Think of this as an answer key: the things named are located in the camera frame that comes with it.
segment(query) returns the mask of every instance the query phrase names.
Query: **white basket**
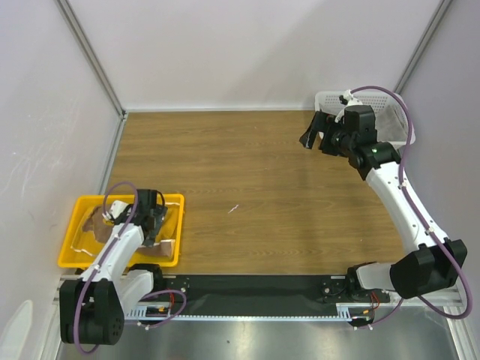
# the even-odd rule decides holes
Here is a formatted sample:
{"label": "white basket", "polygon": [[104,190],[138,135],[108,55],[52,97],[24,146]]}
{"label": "white basket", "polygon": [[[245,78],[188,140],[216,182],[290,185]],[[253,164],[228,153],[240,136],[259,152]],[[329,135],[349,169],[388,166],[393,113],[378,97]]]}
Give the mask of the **white basket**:
{"label": "white basket", "polygon": [[[344,91],[321,91],[315,95],[315,111],[337,115],[345,106],[340,102]],[[381,91],[360,91],[355,93],[363,104],[370,105],[375,112],[375,128],[378,141],[388,141],[399,149],[407,143],[407,117],[400,105],[391,96]],[[415,141],[415,130],[412,129],[412,141]]]}

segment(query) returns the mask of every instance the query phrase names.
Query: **black joint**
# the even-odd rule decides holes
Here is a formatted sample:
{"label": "black joint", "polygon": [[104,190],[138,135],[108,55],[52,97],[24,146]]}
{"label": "black joint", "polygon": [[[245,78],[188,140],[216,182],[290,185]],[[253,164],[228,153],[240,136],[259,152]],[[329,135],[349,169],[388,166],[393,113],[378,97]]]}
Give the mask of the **black joint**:
{"label": "black joint", "polygon": [[[131,223],[142,228],[144,238],[142,245],[152,247],[164,224],[168,208],[163,204],[157,204],[157,190],[139,189],[137,193],[137,206]],[[132,205],[129,205],[115,219],[115,225],[123,224],[127,220],[131,208]]]}
{"label": "black joint", "polygon": [[375,315],[374,312],[372,311],[371,317],[369,319],[364,319],[364,318],[357,318],[357,319],[352,319],[352,321],[349,321],[348,323],[350,326],[353,326],[354,328],[361,328],[363,326],[369,326],[374,323],[375,320]]}
{"label": "black joint", "polygon": [[348,157],[348,164],[350,164],[353,169],[361,169],[363,167],[363,159],[357,154],[352,153]]}
{"label": "black joint", "polygon": [[400,163],[401,157],[390,142],[375,142],[373,145],[363,145],[357,148],[363,160],[363,166],[357,168],[362,180],[367,178],[372,169],[379,169],[382,164]]}
{"label": "black joint", "polygon": [[[467,247],[461,240],[447,241],[444,246],[461,267],[467,257]],[[458,278],[452,263],[438,245],[419,245],[390,268],[391,283],[404,299],[452,287]]]}
{"label": "black joint", "polygon": [[338,97],[338,99],[340,100],[340,103],[341,103],[342,105],[347,105],[347,104],[348,104],[348,100],[347,100],[343,95],[340,95],[340,96]]}
{"label": "black joint", "polygon": [[371,106],[353,105],[345,108],[344,130],[352,137],[355,135],[357,146],[377,142],[375,129],[375,112]]}
{"label": "black joint", "polygon": [[[85,282],[78,279],[66,280],[60,287],[60,336],[64,343],[74,342],[74,317],[84,286]],[[113,282],[102,279],[91,283],[83,302],[78,326],[79,342],[116,344],[122,336],[125,318]]]}

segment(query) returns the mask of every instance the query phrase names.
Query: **wooden table surface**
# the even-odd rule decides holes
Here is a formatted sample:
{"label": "wooden table surface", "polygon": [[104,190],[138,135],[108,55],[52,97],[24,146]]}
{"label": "wooden table surface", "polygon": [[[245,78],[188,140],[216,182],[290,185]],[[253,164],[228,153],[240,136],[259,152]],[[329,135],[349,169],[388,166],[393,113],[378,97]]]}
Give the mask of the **wooden table surface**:
{"label": "wooden table surface", "polygon": [[403,256],[387,211],[347,159],[299,143],[312,115],[129,115],[110,184],[185,195],[180,261],[166,272],[342,274]]}

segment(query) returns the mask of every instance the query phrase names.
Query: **metal frame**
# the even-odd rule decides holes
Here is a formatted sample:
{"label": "metal frame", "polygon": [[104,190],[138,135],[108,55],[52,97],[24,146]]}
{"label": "metal frame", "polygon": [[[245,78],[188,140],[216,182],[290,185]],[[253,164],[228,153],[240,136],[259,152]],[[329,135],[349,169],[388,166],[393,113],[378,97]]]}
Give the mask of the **metal frame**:
{"label": "metal frame", "polygon": [[420,41],[418,42],[415,50],[413,51],[412,56],[410,57],[405,70],[403,71],[400,79],[397,82],[397,85],[394,88],[394,92],[397,94],[401,94],[404,90],[405,85],[410,80],[413,72],[415,71],[417,64],[419,63],[420,59],[422,58],[423,54],[430,45],[430,42],[434,38],[434,35],[437,33],[437,30],[442,22],[443,18],[447,14],[450,9],[450,5],[454,2],[454,0],[441,0],[438,6],[436,7],[433,16],[428,23],[427,28],[425,29],[424,33],[420,37]]}
{"label": "metal frame", "polygon": [[[168,302],[156,304],[155,307],[168,306]],[[369,306],[370,303],[364,303],[363,307]],[[154,321],[164,320],[165,316],[147,316],[148,305],[137,305],[132,311],[125,314],[125,321]],[[347,323],[352,321],[349,308],[343,305],[337,305],[336,316],[208,316],[208,315],[178,315],[176,321],[308,321],[308,322],[337,322]]]}
{"label": "metal frame", "polygon": [[[449,314],[459,315],[463,309],[460,307],[444,307]],[[460,360],[480,359],[480,351],[477,347],[477,341],[473,336],[473,329],[469,319],[461,321],[448,319],[451,337],[457,349]]]}
{"label": "metal frame", "polygon": [[115,158],[117,155],[117,151],[119,150],[120,140],[122,139],[123,130],[125,129],[127,119],[128,112],[121,117],[121,120],[118,123],[118,127],[112,143],[112,148],[109,151],[108,159],[106,161],[105,171],[103,171],[103,177],[100,183],[100,190],[98,191],[99,194],[105,194],[105,191],[107,191],[108,181],[110,180],[110,175],[112,174],[113,164],[115,163]]}
{"label": "metal frame", "polygon": [[55,0],[55,2],[58,5],[61,14],[63,15],[65,22],[68,24],[68,27],[72,31],[73,36],[79,44],[80,49],[83,51],[83,54],[87,58],[88,63],[91,65],[91,69],[97,76],[100,84],[106,92],[106,95],[112,102],[113,107],[115,107],[118,115],[123,117],[125,111],[122,108],[122,104],[120,103],[119,98],[113,90],[113,87],[110,84],[107,75],[105,74],[105,70],[102,68],[100,62],[98,61],[98,58],[95,55],[95,51],[93,50],[89,39],[86,37],[85,32],[83,31],[83,28],[80,25],[80,22],[78,21],[70,2],[68,0]]}

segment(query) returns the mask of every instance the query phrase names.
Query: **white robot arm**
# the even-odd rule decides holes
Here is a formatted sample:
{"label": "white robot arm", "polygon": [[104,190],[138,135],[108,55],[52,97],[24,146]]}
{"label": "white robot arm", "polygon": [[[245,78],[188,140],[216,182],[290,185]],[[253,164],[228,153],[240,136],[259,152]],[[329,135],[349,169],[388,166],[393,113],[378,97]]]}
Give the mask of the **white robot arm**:
{"label": "white robot arm", "polygon": [[[431,238],[434,231],[453,259],[461,267],[467,248],[461,240],[451,241],[423,206],[408,178],[398,180],[401,157],[389,142],[377,141],[375,114],[371,106],[363,105],[349,91],[340,97],[346,105],[341,114],[315,113],[300,143],[312,149],[318,133],[322,133],[319,149],[327,155],[344,156],[350,166],[376,192],[388,210],[400,233],[406,256],[395,264],[370,263],[349,268],[347,276],[356,289],[386,289],[411,299],[425,293],[445,289],[455,284],[458,273],[452,262]],[[408,187],[409,203],[402,187]],[[428,222],[420,222],[412,205]]]}
{"label": "white robot arm", "polygon": [[109,344],[122,336],[125,314],[152,290],[163,289],[160,266],[138,264],[122,274],[141,246],[153,246],[167,213],[156,190],[138,190],[137,206],[115,201],[106,218],[112,235],[95,261],[59,291],[61,339],[64,343]]}

